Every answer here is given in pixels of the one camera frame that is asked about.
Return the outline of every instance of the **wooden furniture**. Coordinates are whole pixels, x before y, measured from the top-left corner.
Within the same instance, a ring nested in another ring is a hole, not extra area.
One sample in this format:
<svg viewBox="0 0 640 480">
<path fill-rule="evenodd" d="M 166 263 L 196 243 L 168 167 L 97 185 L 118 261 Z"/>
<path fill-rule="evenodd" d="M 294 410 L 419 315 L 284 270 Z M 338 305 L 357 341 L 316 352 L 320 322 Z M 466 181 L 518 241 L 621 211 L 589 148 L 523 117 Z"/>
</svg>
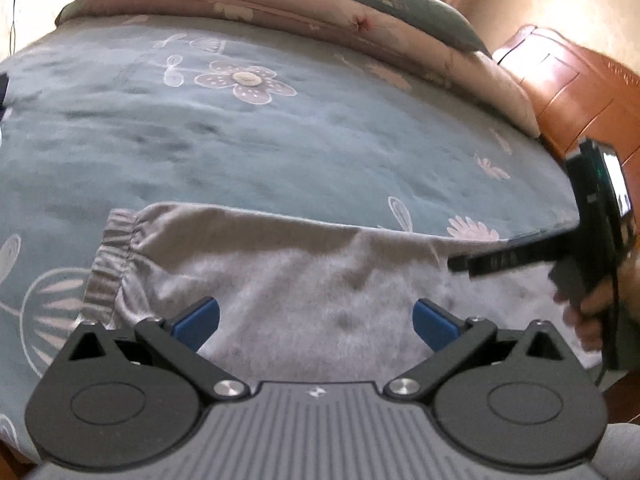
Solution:
<svg viewBox="0 0 640 480">
<path fill-rule="evenodd" d="M 18 480 L 27 475 L 34 465 L 26 459 L 18 459 L 15 451 L 0 442 L 0 480 Z"/>
<path fill-rule="evenodd" d="M 554 30 L 526 25 L 494 52 L 536 112 L 542 142 L 564 160 L 584 136 L 612 144 L 640 219 L 640 76 Z M 609 421 L 640 424 L 640 372 L 606 391 Z"/>
</svg>

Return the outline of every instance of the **metal screw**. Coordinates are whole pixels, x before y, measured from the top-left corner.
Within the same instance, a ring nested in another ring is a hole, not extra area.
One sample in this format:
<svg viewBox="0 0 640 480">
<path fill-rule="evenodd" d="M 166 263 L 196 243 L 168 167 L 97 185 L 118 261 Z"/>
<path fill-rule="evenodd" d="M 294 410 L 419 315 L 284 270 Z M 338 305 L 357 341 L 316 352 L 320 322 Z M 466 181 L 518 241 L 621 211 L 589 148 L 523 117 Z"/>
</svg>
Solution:
<svg viewBox="0 0 640 480">
<path fill-rule="evenodd" d="M 396 395 L 413 395 L 420 390 L 420 384 L 409 377 L 400 377 L 389 383 L 389 389 Z"/>
<path fill-rule="evenodd" d="M 225 379 L 224 381 L 218 381 L 213 386 L 213 391 L 220 397 L 238 397 L 244 394 L 244 384 L 240 381 Z"/>
</svg>

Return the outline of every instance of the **blue gripper pad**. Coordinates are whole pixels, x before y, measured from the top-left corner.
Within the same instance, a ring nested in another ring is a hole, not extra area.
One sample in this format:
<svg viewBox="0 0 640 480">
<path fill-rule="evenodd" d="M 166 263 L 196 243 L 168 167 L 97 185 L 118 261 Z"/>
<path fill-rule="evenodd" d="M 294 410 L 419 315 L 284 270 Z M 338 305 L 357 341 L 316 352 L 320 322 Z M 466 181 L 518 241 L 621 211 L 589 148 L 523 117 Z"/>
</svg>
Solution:
<svg viewBox="0 0 640 480">
<path fill-rule="evenodd" d="M 414 305 L 414 331 L 434 352 L 460 337 L 464 322 L 427 299 Z"/>
<path fill-rule="evenodd" d="M 213 298 L 203 298 L 190 306 L 186 313 L 172 322 L 170 332 L 183 345 L 197 352 L 218 329 L 220 306 Z"/>
</svg>

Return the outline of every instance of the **gray ridged plate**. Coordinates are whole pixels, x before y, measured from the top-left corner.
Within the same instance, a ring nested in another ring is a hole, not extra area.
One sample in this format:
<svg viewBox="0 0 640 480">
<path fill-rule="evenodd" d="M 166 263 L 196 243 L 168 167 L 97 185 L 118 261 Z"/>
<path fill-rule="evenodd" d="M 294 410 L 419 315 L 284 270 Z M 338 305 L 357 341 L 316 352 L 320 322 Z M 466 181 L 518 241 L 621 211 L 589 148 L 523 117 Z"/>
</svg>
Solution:
<svg viewBox="0 0 640 480">
<path fill-rule="evenodd" d="M 420 406 L 380 397 L 371 383 L 265 383 L 256 397 L 219 404 L 171 456 L 112 474 L 47 464 L 37 480 L 600 480 L 587 464 L 516 475 L 460 455 Z"/>
</svg>

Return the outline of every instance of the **person's hand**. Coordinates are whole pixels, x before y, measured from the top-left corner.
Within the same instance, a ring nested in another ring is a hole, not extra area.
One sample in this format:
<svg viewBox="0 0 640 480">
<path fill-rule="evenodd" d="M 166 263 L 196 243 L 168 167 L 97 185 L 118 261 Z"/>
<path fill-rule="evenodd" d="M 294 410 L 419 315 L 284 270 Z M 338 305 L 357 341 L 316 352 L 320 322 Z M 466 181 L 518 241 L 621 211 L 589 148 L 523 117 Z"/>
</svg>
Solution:
<svg viewBox="0 0 640 480">
<path fill-rule="evenodd" d="M 618 269 L 618 292 L 620 301 L 625 303 L 629 315 L 640 323 L 640 258 L 635 253 Z M 564 303 L 566 300 L 561 294 L 556 293 L 554 301 Z M 612 304 L 613 287 L 611 277 L 608 277 L 602 280 L 579 306 L 565 307 L 562 318 L 568 326 L 574 327 L 575 335 L 585 351 L 602 350 L 602 323 L 594 316 Z"/>
</svg>

